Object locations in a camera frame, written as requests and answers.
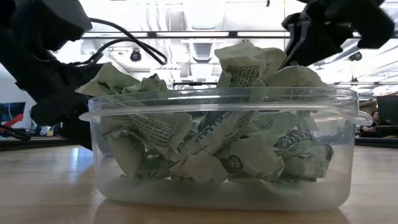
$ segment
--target clear plastic container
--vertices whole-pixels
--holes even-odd
[[[124,202],[185,207],[296,211],[337,208],[346,201],[351,187],[355,124],[370,125],[372,122],[370,115],[359,111],[355,91],[337,88],[160,91],[93,98],[89,107],[90,112],[83,114],[81,119],[91,123],[99,191],[107,198]],[[156,180],[126,177],[105,137],[106,132],[109,133],[109,124],[101,122],[104,116],[123,120],[132,114],[153,117],[157,114],[188,113],[196,119],[207,113],[214,115],[229,111],[254,112],[256,116],[281,112],[311,116],[317,124],[317,131],[301,125],[294,129],[309,132],[317,141],[333,148],[334,156],[326,176],[294,183],[255,179],[193,182],[169,177]],[[121,127],[115,124],[110,128]],[[148,142],[144,145],[146,151],[151,147]]]

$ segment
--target security camera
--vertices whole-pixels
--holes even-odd
[[[133,61],[133,62],[141,61],[141,53],[139,52],[138,49],[132,50],[132,53],[130,55],[130,60]]]
[[[359,61],[362,59],[362,53],[361,52],[356,52],[355,54],[351,55],[348,57],[348,60],[350,61]]]

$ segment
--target red object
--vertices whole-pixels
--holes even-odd
[[[12,125],[22,121],[23,119],[24,119],[24,115],[19,114],[15,118],[12,118],[11,120],[7,121],[4,125],[7,127],[11,127]]]

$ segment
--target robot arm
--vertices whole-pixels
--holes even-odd
[[[92,28],[92,22],[113,26],[142,47],[161,64],[166,57],[135,39],[122,27],[99,19],[90,19],[78,0],[0,1],[0,62],[37,104],[31,118],[39,125],[62,122],[61,134],[76,144],[91,149],[90,125],[78,116],[87,112],[88,96],[75,89],[90,81],[101,69],[96,62],[101,52],[81,63],[64,64],[49,50],[59,50],[67,41],[75,41]],[[290,32],[285,65],[311,65],[342,51],[340,45],[358,31],[358,47],[379,48],[393,34],[394,23],[379,8],[380,0],[298,0],[307,3],[301,13],[292,14],[282,25]]]

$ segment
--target wooden table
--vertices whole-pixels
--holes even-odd
[[[0,152],[0,223],[398,223],[398,150],[357,147],[353,185],[340,209],[250,212],[131,205],[95,189],[91,151]]]

